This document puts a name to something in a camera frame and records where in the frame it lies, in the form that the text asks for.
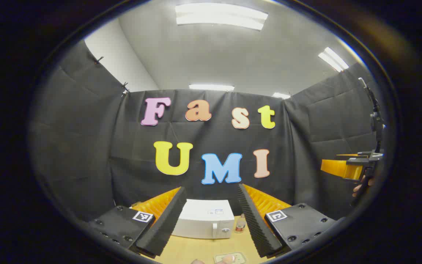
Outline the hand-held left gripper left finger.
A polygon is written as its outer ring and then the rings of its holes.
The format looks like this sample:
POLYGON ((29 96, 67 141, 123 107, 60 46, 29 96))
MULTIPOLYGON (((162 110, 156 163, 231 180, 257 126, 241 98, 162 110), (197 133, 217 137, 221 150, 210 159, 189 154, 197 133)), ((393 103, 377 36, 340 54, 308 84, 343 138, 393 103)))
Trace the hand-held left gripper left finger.
POLYGON ((186 190, 178 187, 135 206, 118 205, 88 224, 114 244, 155 258, 169 242, 185 203, 186 190))

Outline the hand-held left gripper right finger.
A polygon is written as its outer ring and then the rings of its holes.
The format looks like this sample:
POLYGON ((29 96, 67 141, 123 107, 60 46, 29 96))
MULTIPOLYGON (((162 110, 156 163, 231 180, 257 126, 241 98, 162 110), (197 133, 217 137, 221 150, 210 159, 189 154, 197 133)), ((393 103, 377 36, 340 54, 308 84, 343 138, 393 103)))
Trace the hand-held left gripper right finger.
POLYGON ((338 224, 305 203, 289 205, 246 184, 237 199, 260 257, 278 257, 314 242, 338 224))

